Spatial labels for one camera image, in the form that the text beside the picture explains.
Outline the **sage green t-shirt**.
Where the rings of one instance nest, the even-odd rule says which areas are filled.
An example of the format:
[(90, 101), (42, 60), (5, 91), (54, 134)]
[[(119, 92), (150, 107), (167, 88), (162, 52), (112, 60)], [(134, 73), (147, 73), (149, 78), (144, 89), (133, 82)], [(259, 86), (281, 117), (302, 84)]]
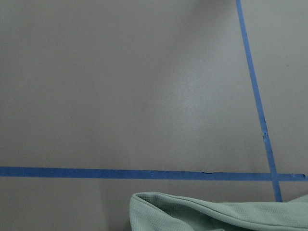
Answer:
[(289, 202), (214, 203), (141, 192), (132, 195), (134, 231), (306, 231), (308, 197)]

